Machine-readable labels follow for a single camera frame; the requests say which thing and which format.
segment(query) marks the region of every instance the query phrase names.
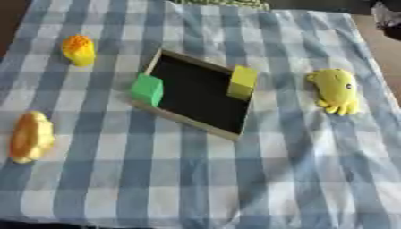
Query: green cube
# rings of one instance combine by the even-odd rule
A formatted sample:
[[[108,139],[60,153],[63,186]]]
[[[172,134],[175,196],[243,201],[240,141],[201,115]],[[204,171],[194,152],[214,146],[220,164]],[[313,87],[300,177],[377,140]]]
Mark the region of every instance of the green cube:
[[[158,106],[163,97],[163,81],[141,73],[131,87],[131,96],[146,104]]]

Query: tablecloth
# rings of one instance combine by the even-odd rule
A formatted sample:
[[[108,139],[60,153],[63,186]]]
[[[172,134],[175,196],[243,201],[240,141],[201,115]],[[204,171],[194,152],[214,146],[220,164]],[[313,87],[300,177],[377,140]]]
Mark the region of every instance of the tablecloth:
[[[62,57],[93,38],[93,66]],[[243,136],[225,140],[132,108],[159,47],[258,70]],[[305,73],[344,68],[361,112],[326,114]],[[7,158],[27,110],[56,144]],[[0,66],[0,218],[115,227],[397,228],[400,110],[350,15],[157,0],[37,0]]]

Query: yellow toy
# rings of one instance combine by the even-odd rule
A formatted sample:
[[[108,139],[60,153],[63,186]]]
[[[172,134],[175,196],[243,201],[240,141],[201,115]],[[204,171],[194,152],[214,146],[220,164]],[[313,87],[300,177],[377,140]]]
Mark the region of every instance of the yellow toy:
[[[342,69],[322,69],[307,75],[319,89],[320,99],[317,104],[325,107],[326,112],[339,115],[353,115],[358,112],[354,76]]]
[[[10,140],[10,158],[17,163],[38,160],[54,144],[53,124],[38,111],[24,114],[15,125]]]
[[[65,57],[80,67],[93,64],[96,58],[93,42],[83,35],[74,35],[65,39],[62,51]]]
[[[237,65],[231,76],[227,95],[247,101],[253,92],[258,72],[252,68]]]

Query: orange toy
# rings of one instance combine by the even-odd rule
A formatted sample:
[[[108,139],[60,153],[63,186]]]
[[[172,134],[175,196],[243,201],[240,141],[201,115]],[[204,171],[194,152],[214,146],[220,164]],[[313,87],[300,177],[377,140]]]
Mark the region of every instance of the orange toy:
[[[70,36],[63,41],[62,51],[76,66],[83,67],[95,62],[95,47],[87,36]]]
[[[17,163],[27,163],[41,158],[53,147],[53,124],[44,114],[31,111],[17,122],[10,141],[10,158]]]

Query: plush toy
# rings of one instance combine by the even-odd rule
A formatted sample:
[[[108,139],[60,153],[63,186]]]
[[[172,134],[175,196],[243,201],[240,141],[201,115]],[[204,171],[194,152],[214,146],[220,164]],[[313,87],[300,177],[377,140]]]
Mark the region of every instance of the plush toy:
[[[15,125],[10,141],[10,158],[17,163],[38,160],[53,147],[53,124],[43,113],[24,114]]]
[[[321,69],[307,75],[320,93],[317,104],[325,107],[326,112],[339,115],[353,115],[358,112],[356,80],[354,76],[342,69]]]
[[[93,42],[83,35],[74,35],[65,39],[62,51],[65,57],[80,67],[93,64],[96,58]]]

